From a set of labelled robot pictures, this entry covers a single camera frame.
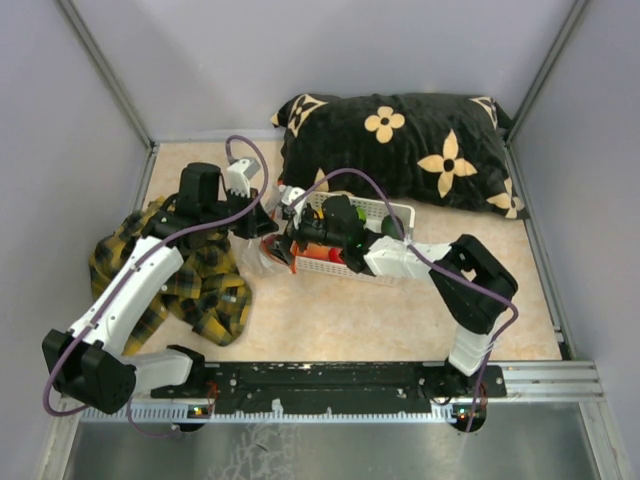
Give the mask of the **clear zip bag orange zipper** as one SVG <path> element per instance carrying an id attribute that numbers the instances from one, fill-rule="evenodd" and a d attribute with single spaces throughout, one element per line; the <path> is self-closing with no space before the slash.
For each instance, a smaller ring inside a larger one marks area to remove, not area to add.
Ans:
<path id="1" fill-rule="evenodd" d="M 282 213 L 278 210 L 280 196 L 280 187 L 272 185 L 267 189 L 267 193 L 262 199 L 264 210 L 279 227 L 277 233 L 281 233 L 286 224 L 282 218 Z M 241 272 L 262 278 L 291 272 L 290 266 L 285 261 L 274 257 L 268 251 L 267 244 L 271 236 L 272 233 L 259 239 L 245 240 L 237 237 L 233 239 L 235 257 Z"/>

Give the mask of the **white perforated plastic basket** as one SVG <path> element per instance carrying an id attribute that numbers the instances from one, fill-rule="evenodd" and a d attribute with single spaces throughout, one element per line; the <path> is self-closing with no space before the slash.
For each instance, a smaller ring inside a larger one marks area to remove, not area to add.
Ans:
<path id="1" fill-rule="evenodd" d="M 354 196 L 349 196 L 348 199 L 352 205 L 360 207 L 366 212 L 367 219 L 364 223 L 365 227 L 376 233 L 381 233 L 381 222 L 389 214 L 384 202 Z M 411 236 L 413 234 L 415 224 L 415 209 L 407 204 L 401 203 L 391 203 L 391 206 L 394 213 L 401 221 L 405 233 Z M 299 255 L 298 247 L 296 254 L 295 262 L 290 267 L 293 274 L 311 272 L 387 286 L 397 286 L 400 283 L 398 278 L 390 276 L 374 277 L 362 273 L 355 273 L 345 264 L 336 264 L 329 260 L 320 261 L 302 257 Z"/>

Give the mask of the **red apple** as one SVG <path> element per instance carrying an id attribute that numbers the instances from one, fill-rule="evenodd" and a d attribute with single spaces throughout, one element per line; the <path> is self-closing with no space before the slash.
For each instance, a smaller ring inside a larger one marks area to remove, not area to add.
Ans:
<path id="1" fill-rule="evenodd" d="M 342 250 L 339 248 L 330 248 L 328 251 L 328 260 L 332 263 L 344 264 Z"/>

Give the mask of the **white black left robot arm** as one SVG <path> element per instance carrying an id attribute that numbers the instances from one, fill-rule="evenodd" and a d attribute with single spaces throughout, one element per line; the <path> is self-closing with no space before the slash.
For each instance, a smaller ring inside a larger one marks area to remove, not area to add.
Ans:
<path id="1" fill-rule="evenodd" d="M 60 413 L 52 406 L 53 392 L 81 408 L 112 414 L 141 392 L 174 386 L 194 397 L 206 389 L 201 354 L 169 346 L 128 355 L 126 344 L 152 303 L 175 295 L 171 280 L 182 272 L 196 241 L 210 234 L 254 239 L 276 231 L 261 204 L 269 182 L 251 185 L 257 172 L 269 172 L 264 159 L 241 158 L 225 169 L 191 163 L 181 173 L 178 192 L 147 208 L 150 217 L 140 236 L 93 305 L 67 330 L 52 329 L 42 341 L 49 372 L 42 404 L 48 414 Z"/>

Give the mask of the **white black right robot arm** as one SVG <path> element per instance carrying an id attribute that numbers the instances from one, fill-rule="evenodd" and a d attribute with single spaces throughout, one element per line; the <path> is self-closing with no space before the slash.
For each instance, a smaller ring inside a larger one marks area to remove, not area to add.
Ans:
<path id="1" fill-rule="evenodd" d="M 518 283 L 476 237 L 415 243 L 394 213 L 371 229 L 354 199 L 330 195 L 314 206 L 298 187 L 285 188 L 277 207 L 286 224 L 267 250 L 291 267 L 309 247 L 325 247 L 354 274 L 431 283 L 458 325 L 447 358 L 448 387 L 466 396 L 481 385 L 496 321 L 511 306 Z"/>

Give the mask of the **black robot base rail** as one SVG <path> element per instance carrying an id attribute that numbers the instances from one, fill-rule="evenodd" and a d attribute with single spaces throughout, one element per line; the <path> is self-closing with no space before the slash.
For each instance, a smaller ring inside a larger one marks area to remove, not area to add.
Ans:
<path id="1" fill-rule="evenodd" d="M 466 376 L 449 362 L 207 362 L 156 399 L 211 400 L 218 414 L 429 413 L 434 400 L 504 398 L 503 371 Z"/>

